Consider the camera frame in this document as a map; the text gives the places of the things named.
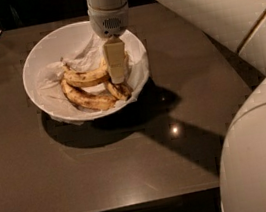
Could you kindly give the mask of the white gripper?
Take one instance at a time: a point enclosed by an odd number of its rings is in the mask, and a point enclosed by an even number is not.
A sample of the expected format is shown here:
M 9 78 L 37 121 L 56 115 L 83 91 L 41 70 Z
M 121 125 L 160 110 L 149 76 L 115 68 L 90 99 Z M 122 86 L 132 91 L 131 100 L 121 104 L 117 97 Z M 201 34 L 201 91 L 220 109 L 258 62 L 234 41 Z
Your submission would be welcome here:
M 109 2 L 88 6 L 91 28 L 101 38 L 124 34 L 128 27 L 128 3 Z M 109 38 L 103 44 L 108 73 L 113 84 L 121 84 L 125 79 L 125 43 L 119 37 Z

